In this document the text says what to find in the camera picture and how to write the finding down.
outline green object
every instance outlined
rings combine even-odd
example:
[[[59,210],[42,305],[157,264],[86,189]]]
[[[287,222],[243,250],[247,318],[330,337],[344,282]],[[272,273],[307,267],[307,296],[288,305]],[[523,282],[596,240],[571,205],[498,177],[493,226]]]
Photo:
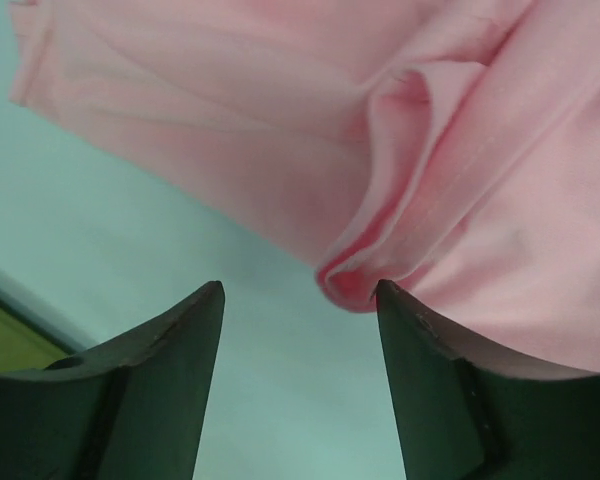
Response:
[[[0,373],[43,368],[67,354],[0,305]]]
[[[223,309],[208,283],[91,350],[0,375],[0,480],[191,480]]]
[[[388,281],[377,305],[408,480],[600,480],[600,375],[505,348]]]

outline green surface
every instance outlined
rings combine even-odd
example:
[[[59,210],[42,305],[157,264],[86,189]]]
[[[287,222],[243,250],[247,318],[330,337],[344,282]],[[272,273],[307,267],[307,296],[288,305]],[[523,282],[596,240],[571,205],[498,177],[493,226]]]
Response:
[[[0,373],[44,368],[66,354],[0,308]]]

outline towel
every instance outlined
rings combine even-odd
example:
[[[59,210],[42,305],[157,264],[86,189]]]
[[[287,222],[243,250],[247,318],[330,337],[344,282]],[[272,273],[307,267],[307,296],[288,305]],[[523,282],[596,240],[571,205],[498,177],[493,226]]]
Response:
[[[600,0],[26,0],[11,100],[374,310],[600,372]]]

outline pink towel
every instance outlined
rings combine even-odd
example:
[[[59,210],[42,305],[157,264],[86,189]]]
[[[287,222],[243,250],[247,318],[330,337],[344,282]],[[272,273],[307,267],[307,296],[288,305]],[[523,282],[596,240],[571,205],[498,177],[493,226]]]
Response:
[[[373,309],[600,371],[600,0],[29,0],[12,100]]]

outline light blue table surface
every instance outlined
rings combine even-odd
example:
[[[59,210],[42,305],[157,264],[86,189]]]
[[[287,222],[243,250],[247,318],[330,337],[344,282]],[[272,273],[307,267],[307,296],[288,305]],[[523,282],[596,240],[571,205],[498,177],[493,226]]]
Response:
[[[196,480],[403,480],[375,318],[163,181],[7,101],[0,0],[0,290],[89,346],[207,280],[227,292]]]

